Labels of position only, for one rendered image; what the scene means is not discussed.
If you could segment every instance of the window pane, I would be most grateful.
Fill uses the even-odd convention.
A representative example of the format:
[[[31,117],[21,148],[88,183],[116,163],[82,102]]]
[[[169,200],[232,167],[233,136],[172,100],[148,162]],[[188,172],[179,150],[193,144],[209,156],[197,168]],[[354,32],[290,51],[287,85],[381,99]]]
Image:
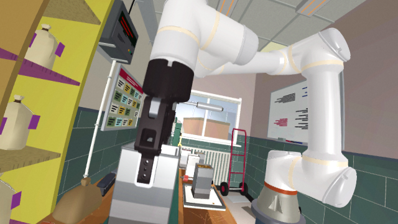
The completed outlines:
[[[222,112],[209,111],[207,115],[205,136],[231,140],[235,128],[238,105],[235,103],[210,99],[210,104],[222,106]]]
[[[207,98],[191,96],[189,101],[194,103],[207,103]],[[175,116],[179,121],[181,121],[184,133],[195,134],[199,136],[201,136],[203,129],[205,113],[206,110],[199,109],[196,106],[186,105],[184,103],[179,103],[177,105],[177,109],[175,110]]]

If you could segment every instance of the window frame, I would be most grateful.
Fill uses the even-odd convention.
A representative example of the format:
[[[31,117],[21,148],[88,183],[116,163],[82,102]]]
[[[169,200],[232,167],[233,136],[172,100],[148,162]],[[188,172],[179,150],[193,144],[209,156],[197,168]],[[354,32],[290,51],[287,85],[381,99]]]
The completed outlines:
[[[236,128],[236,129],[239,128],[239,120],[240,120],[240,116],[241,116],[242,98],[232,98],[232,97],[228,97],[228,96],[222,96],[222,95],[216,95],[216,94],[212,94],[212,93],[206,93],[206,92],[198,91],[198,90],[192,90],[191,91],[191,95],[207,98],[207,103],[210,103],[210,99],[213,99],[213,100],[220,100],[220,101],[226,101],[226,102],[229,102],[229,103],[237,104],[238,105],[238,109],[236,111],[236,119],[235,119],[235,127],[234,128]],[[203,129],[202,129],[201,136],[195,135],[195,134],[182,133],[182,138],[196,140],[196,141],[205,141],[205,142],[210,142],[210,143],[215,143],[215,144],[223,144],[223,145],[227,145],[227,146],[229,145],[230,146],[231,145],[231,140],[224,140],[224,139],[211,138],[211,137],[206,137],[205,136],[207,117],[208,117],[208,110],[205,111],[205,117],[204,117],[204,121],[203,121]],[[237,131],[235,131],[233,139],[234,139],[233,146],[241,147],[240,145],[236,144],[236,142],[238,140],[238,132]]]

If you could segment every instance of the ceiling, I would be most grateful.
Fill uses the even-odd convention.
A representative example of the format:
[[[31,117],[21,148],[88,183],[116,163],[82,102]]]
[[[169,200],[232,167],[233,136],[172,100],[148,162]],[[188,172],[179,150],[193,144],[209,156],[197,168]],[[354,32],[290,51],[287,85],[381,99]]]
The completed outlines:
[[[208,5],[216,9],[223,1],[208,0]],[[159,25],[165,0],[148,2],[153,4],[147,8],[154,8]],[[231,18],[258,35],[258,51],[261,51],[268,44],[288,46],[316,34],[365,0],[330,0],[312,17],[296,13],[300,2],[302,0],[237,0]]]

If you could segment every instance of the bulletin board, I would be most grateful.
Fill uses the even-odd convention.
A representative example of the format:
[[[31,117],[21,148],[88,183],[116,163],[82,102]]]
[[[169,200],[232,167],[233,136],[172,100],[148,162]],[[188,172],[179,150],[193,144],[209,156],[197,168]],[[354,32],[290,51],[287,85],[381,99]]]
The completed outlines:
[[[119,64],[106,105],[101,131],[136,128],[143,93],[139,82]]]
[[[268,138],[308,142],[307,81],[271,93]]]

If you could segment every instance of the black wheel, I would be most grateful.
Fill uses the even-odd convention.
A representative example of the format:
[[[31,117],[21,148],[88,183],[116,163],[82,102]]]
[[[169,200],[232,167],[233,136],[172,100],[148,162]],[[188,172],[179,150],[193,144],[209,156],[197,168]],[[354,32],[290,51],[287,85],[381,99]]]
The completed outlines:
[[[228,184],[226,182],[222,182],[220,184],[220,192],[222,196],[227,196],[228,192],[229,192],[229,187]]]
[[[242,189],[242,182],[239,184],[239,188]],[[241,193],[241,195],[243,195],[243,196],[246,196],[248,194],[248,192],[249,192],[248,185],[246,183],[244,183],[243,191],[239,190],[239,193]]]

